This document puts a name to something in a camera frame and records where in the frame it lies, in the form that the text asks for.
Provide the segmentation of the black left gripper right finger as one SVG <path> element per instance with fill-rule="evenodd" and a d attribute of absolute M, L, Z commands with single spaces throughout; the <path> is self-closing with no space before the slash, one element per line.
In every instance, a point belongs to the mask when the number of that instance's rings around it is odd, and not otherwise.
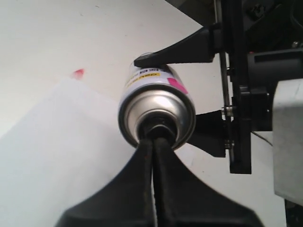
<path fill-rule="evenodd" d="M 196 177 L 164 138 L 153 142 L 153 186 L 160 227 L 261 227 L 256 213 Z"/>

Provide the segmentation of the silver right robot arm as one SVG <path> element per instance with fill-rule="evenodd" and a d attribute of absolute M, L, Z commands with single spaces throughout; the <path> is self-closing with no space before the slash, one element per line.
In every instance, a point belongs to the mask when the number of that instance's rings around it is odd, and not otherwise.
<path fill-rule="evenodd" d="M 189 143 L 214 157 L 229 151 L 232 174 L 251 173 L 254 131 L 273 133 L 275 194 L 303 202 L 303 3 L 217 0 L 216 23 L 135 60 L 146 67 L 209 63 L 220 56 L 224 106 L 199 114 Z M 195 177 L 163 139 L 153 145 L 159 226 L 260 227 L 255 212 Z"/>

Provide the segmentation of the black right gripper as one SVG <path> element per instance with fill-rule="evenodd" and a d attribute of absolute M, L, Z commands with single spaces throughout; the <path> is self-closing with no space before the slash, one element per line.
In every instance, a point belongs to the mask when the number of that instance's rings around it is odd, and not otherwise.
<path fill-rule="evenodd" d="M 211 63 L 219 54 L 224 119 L 220 110 L 196 115 L 189 144 L 213 157 L 229 152 L 230 172 L 250 174 L 250 134 L 272 130 L 278 82 L 303 76 L 303 3 L 217 0 L 215 13 L 216 23 L 134 65 Z"/>

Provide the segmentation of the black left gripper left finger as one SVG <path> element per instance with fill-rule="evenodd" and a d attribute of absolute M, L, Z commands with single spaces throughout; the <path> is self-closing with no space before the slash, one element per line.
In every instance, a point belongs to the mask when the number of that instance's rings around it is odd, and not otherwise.
<path fill-rule="evenodd" d="M 67 209 L 58 227 L 152 227 L 152 141 L 141 140 L 121 172 L 103 189 Z"/>

